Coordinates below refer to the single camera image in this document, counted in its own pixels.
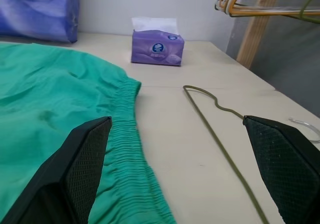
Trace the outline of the blue plastic package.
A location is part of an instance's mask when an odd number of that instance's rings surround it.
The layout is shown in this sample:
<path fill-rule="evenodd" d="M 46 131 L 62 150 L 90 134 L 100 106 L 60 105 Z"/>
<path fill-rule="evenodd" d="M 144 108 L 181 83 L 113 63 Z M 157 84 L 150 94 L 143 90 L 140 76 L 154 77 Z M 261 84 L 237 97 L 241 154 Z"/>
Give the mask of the blue plastic package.
<path fill-rule="evenodd" d="M 0 36 L 75 43 L 80 0 L 0 0 Z"/>

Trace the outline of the purple tissue box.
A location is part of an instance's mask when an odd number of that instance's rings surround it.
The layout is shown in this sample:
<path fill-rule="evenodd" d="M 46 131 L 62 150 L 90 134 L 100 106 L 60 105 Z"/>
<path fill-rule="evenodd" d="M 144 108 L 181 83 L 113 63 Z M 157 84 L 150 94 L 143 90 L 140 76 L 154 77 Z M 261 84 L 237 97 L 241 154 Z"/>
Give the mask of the purple tissue box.
<path fill-rule="evenodd" d="M 185 41 L 175 18 L 133 17 L 131 61 L 179 67 Z"/>

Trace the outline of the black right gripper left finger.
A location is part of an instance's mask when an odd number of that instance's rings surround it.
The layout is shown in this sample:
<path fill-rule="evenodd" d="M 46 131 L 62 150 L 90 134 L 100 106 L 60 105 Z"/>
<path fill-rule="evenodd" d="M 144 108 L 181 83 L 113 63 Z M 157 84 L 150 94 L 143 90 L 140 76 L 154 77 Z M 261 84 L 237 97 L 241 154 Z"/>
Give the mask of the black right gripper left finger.
<path fill-rule="evenodd" d="M 111 127 L 111 117 L 104 116 L 74 128 L 0 224 L 88 224 Z"/>

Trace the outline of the clear plastic hook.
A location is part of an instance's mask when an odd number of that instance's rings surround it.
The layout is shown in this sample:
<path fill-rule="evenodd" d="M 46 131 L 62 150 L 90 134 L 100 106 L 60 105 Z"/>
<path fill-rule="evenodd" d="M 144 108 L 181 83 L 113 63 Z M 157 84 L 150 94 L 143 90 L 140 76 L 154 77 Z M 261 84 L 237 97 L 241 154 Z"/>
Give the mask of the clear plastic hook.
<path fill-rule="evenodd" d="M 304 127 L 305 130 L 308 130 L 309 134 L 313 134 L 313 139 L 309 139 L 312 144 L 320 144 L 320 129 L 310 123 L 297 120 L 292 117 L 290 117 L 288 120 L 294 124 Z"/>

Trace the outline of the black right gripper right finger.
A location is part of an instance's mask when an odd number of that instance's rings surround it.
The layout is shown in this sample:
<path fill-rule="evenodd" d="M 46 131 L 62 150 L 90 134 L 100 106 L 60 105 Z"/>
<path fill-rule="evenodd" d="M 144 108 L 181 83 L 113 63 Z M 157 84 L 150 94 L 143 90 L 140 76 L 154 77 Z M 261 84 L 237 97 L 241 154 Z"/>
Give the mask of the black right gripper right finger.
<path fill-rule="evenodd" d="M 320 224 L 320 150 L 298 129 L 243 118 L 260 176 L 285 224 Z"/>

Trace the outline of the green elastic-waist garment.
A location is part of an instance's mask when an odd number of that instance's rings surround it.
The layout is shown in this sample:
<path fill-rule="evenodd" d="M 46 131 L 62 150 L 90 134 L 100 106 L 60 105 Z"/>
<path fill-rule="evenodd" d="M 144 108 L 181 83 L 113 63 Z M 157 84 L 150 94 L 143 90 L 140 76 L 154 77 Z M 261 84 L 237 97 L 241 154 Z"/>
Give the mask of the green elastic-waist garment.
<path fill-rule="evenodd" d="M 110 117 L 88 224 L 177 224 L 144 155 L 140 88 L 122 68 L 85 52 L 0 43 L 0 222 L 74 128 Z"/>

